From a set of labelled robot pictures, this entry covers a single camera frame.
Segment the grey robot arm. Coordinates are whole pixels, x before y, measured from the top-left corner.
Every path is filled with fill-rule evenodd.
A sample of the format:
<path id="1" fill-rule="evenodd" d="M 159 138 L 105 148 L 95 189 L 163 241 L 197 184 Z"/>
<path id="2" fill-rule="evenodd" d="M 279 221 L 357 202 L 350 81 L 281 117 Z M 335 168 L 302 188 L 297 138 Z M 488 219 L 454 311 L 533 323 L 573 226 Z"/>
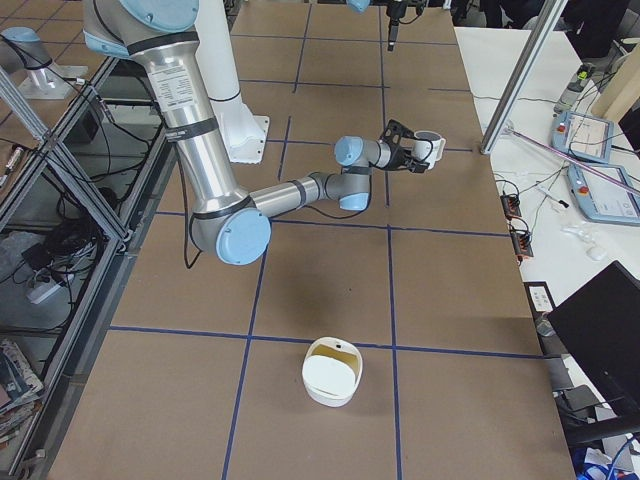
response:
<path id="1" fill-rule="evenodd" d="M 339 172 L 250 192 L 232 166 L 260 161 L 268 119 L 242 99 L 223 3 L 87 1 L 83 15 L 91 50 L 144 68 L 195 195 L 188 237 L 227 264 L 246 265 L 264 253 L 273 217 L 319 200 L 364 211 L 374 170 L 421 173 L 443 155 L 440 135 L 390 121 L 376 141 L 339 139 Z"/>
<path id="2" fill-rule="evenodd" d="M 373 2 L 370 0 L 346 0 L 345 4 L 354 12 L 363 13 Z M 429 6 L 429 1 L 387 0 L 380 1 L 380 4 L 385 8 L 385 15 L 388 18 L 387 50 L 393 52 L 398 40 L 400 26 L 410 25 L 418 20 Z M 413 19 L 406 21 L 405 16 L 409 8 L 414 9 L 415 16 Z"/>

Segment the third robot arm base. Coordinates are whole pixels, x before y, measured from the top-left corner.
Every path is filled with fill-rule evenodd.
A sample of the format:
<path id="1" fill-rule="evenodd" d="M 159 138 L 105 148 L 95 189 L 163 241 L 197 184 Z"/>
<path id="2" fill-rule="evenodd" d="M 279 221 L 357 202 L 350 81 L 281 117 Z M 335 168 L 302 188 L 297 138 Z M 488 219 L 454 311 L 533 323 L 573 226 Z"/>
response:
<path id="1" fill-rule="evenodd" d="M 87 66 L 56 63 L 38 34 L 29 27 L 9 27 L 1 32 L 1 68 L 12 75 L 24 71 L 18 90 L 27 99 L 63 100 Z"/>

